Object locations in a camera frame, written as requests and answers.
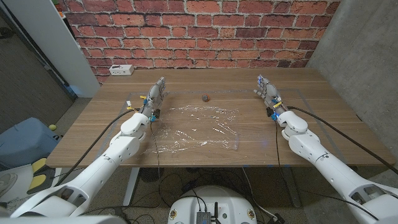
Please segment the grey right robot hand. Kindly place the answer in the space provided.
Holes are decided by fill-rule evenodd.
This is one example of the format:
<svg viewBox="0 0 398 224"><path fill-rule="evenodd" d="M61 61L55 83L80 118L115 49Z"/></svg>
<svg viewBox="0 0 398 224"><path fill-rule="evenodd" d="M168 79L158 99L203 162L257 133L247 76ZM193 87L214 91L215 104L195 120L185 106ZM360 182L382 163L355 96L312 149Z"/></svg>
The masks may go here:
<svg viewBox="0 0 398 224"><path fill-rule="evenodd" d="M262 98L266 106L267 116L272 117L273 120L287 111L277 88L262 75L257 77L257 89L254 90L254 93Z"/></svg>

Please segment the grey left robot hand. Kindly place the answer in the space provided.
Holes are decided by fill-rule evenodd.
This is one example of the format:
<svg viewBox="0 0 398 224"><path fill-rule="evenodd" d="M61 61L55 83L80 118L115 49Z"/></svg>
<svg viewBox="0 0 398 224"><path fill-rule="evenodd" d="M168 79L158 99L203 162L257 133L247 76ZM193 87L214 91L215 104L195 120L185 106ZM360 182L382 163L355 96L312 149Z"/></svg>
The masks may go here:
<svg viewBox="0 0 398 224"><path fill-rule="evenodd" d="M160 107L165 98L165 77L160 77L159 80L150 88L143 107L139 110L140 113L151 118L155 115L159 117Z"/></svg>

